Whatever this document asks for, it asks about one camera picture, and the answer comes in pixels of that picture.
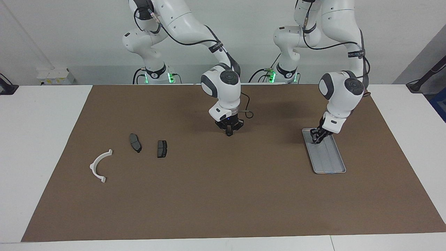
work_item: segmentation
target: white plastic part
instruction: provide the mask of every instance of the white plastic part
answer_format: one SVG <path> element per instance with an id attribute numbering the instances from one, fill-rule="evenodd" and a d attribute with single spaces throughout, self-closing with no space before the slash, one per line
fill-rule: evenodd
<path id="1" fill-rule="evenodd" d="M 95 161 L 90 165 L 90 169 L 93 171 L 93 174 L 94 174 L 98 179 L 100 179 L 102 183 L 105 183 L 105 179 L 106 179 L 106 178 L 105 178 L 104 176 L 99 176 L 99 175 L 96 173 L 96 167 L 98 166 L 98 163 L 99 163 L 103 158 L 108 157 L 108 156 L 111 156 L 112 154 L 113 154 L 113 150 L 110 149 L 110 150 L 108 150 L 108 152 L 99 155 L 99 157 L 97 157 L 97 158 L 95 159 Z"/>

